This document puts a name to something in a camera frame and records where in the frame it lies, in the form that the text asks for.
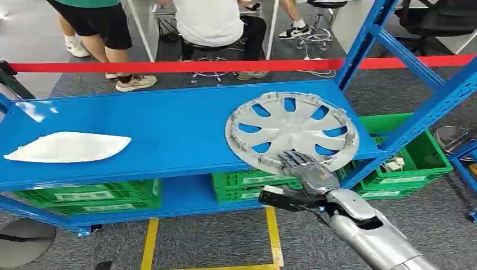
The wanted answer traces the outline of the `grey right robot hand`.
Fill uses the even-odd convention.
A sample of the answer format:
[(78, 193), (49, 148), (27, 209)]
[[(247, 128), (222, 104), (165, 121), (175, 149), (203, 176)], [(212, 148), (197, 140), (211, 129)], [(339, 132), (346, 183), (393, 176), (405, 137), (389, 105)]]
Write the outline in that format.
[(291, 150), (277, 156), (282, 162), (281, 171), (295, 177), (310, 196), (325, 196), (340, 187), (337, 177), (308, 154)]

